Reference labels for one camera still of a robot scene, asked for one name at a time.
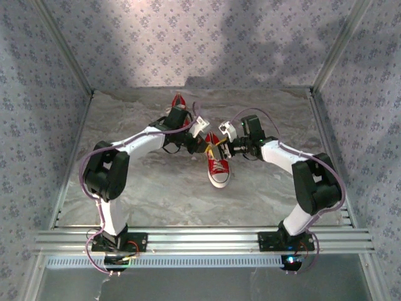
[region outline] patterned wall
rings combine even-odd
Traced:
[[[31,6],[2,1],[0,11],[0,300],[14,300],[88,97]]]
[[[44,0],[93,88],[313,84],[354,0]]]
[[[374,1],[322,91],[348,193],[401,300],[401,4]]]

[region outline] marble floor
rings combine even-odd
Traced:
[[[316,123],[303,90],[180,90],[187,104],[198,101],[202,116],[216,134],[217,126],[247,107],[267,110],[277,123],[283,142],[297,149],[323,151]],[[118,141],[143,130],[164,115],[176,90],[143,89],[95,92],[70,174],[58,226],[99,223],[95,204],[78,181],[78,163],[100,140]],[[258,114],[266,136],[276,135],[267,118]],[[239,122],[234,123],[242,133]],[[290,174],[272,164],[230,160],[232,177],[224,189],[212,186],[205,155],[186,150],[170,155],[163,150],[130,162],[121,200],[130,226],[165,225],[277,225],[296,204]],[[339,213],[318,222],[341,224]]]

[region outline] red shoe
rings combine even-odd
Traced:
[[[217,144],[219,138],[214,133],[210,132],[206,136],[205,141],[210,144]],[[207,175],[213,186],[217,188],[226,187],[230,180],[230,167],[227,160],[217,160],[207,154],[207,161],[209,163]]]
[[[171,107],[175,107],[175,106],[182,108],[183,110],[187,110],[187,104],[185,103],[185,100],[182,97],[181,93],[175,94],[175,97],[171,103]],[[190,124],[190,119],[189,119],[189,117],[187,117],[184,121],[183,127],[186,127],[189,124]]]

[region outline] aluminum rail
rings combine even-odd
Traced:
[[[257,233],[276,230],[275,227],[225,226],[130,228],[129,232],[148,233],[147,252],[142,256],[291,254],[259,252]],[[33,251],[42,255],[82,254],[88,231],[94,232],[89,228],[41,231],[36,237]],[[321,254],[361,254],[375,251],[367,229],[314,227],[311,231],[315,232],[319,239]]]

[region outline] purple cable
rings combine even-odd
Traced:
[[[85,166],[86,166],[86,164],[88,163],[90,157],[91,157],[91,156],[94,156],[94,155],[96,155],[96,154],[99,154],[99,153],[101,153],[101,152],[107,152],[107,151],[110,151],[110,150],[112,151],[112,150],[117,149],[117,148],[119,148],[119,147],[123,147],[123,146],[125,146],[125,145],[127,145],[127,144],[129,144],[129,143],[131,143],[131,142],[133,142],[133,141],[135,141],[135,140],[137,140],[138,138],[143,137],[143,136],[147,136],[147,135],[169,135],[169,134],[176,134],[176,133],[179,133],[179,132],[183,132],[183,131],[185,131],[185,130],[187,130],[187,129],[190,129],[190,128],[197,122],[196,120],[198,119],[198,117],[201,116],[201,106],[200,106],[197,102],[194,102],[194,103],[192,104],[192,111],[194,111],[195,118],[193,119],[193,121],[192,121],[189,125],[186,125],[185,127],[181,128],[181,129],[177,129],[177,130],[166,130],[166,131],[160,131],[160,132],[147,132],[147,133],[144,132],[144,133],[140,133],[140,134],[138,134],[138,135],[136,135],[136,136],[133,136],[131,139],[127,140],[127,141],[124,142],[124,143],[117,144],[117,145],[113,145],[113,146],[110,146],[110,147],[104,147],[104,148],[102,148],[102,149],[94,150],[94,151],[90,152],[89,154],[87,154],[87,155],[82,159],[81,164],[80,164],[80,169],[79,169],[80,186],[81,186],[83,192],[85,193],[85,195],[88,196],[88,198],[93,199],[93,200],[96,201],[96,206],[97,206],[97,208],[98,208],[98,212],[99,212],[99,216],[100,216],[100,224],[101,224],[100,230],[97,231],[95,234],[93,234],[91,237],[89,237],[89,239],[86,241],[86,243],[85,243],[85,252],[86,252],[86,255],[88,256],[88,259],[90,260],[91,264],[92,264],[99,272],[102,272],[102,273],[110,274],[110,275],[111,275],[111,272],[105,271],[104,269],[102,269],[101,267],[99,267],[99,266],[95,263],[95,261],[93,260],[93,258],[90,256],[90,254],[89,254],[89,242],[92,241],[97,235],[101,234],[101,233],[104,231],[104,229],[105,229],[105,216],[103,215],[103,211],[102,211],[102,201],[101,201],[100,197],[96,197],[96,196],[92,195],[92,194],[86,189],[86,187],[85,187],[85,180],[84,180],[84,178],[83,178],[83,173],[84,173],[84,171],[85,171]]]
[[[306,226],[305,226],[305,231],[306,231],[308,234],[312,235],[313,238],[314,238],[315,241],[316,241],[316,255],[315,255],[313,261],[311,262],[311,264],[310,264],[305,270],[303,270],[303,271],[301,271],[301,272],[299,272],[299,273],[298,273],[298,272],[293,272],[292,274],[300,274],[300,273],[307,272],[308,270],[310,270],[310,269],[316,264],[317,259],[318,259],[318,257],[319,257],[319,251],[320,251],[319,239],[318,239],[318,237],[316,236],[316,234],[315,234],[314,232],[312,232],[312,231],[309,230],[309,228],[320,218],[320,216],[321,216],[322,214],[327,213],[327,212],[336,211],[336,210],[340,209],[340,208],[344,205],[344,202],[345,202],[345,183],[344,183],[343,179],[337,174],[337,172],[335,172],[334,169],[332,169],[328,164],[324,163],[322,160],[319,160],[319,159],[317,159],[317,158],[315,158],[315,157],[309,156],[309,155],[304,154],[304,153],[302,153],[302,152],[296,152],[295,150],[292,150],[292,149],[289,149],[289,148],[285,147],[285,146],[281,143],[280,132],[279,132],[279,130],[278,130],[276,124],[274,123],[274,121],[273,121],[273,119],[271,118],[270,114],[268,114],[266,111],[264,111],[264,110],[262,110],[262,109],[260,109],[260,108],[246,108],[246,109],[240,111],[238,114],[236,114],[236,115],[230,120],[230,123],[232,123],[232,121],[234,121],[234,119],[236,119],[236,118],[237,118],[239,115],[241,115],[243,112],[248,111],[248,110],[257,110],[257,111],[260,111],[260,112],[262,112],[263,114],[265,114],[265,116],[267,116],[267,118],[270,120],[270,122],[273,124],[274,128],[275,128],[276,131],[277,131],[277,135],[278,135],[278,145],[280,146],[280,148],[282,148],[282,149],[283,149],[284,151],[286,151],[286,152],[289,152],[289,153],[292,154],[292,155],[296,155],[296,156],[304,157],[304,158],[307,158],[307,159],[311,159],[311,160],[317,162],[318,164],[322,165],[325,169],[327,169],[327,170],[334,176],[334,178],[337,180],[338,184],[340,185],[340,189],[341,189],[341,199],[340,199],[338,205],[335,206],[335,207],[332,207],[332,208],[327,208],[327,209],[321,210],[321,211],[320,211],[308,224],[306,224]]]

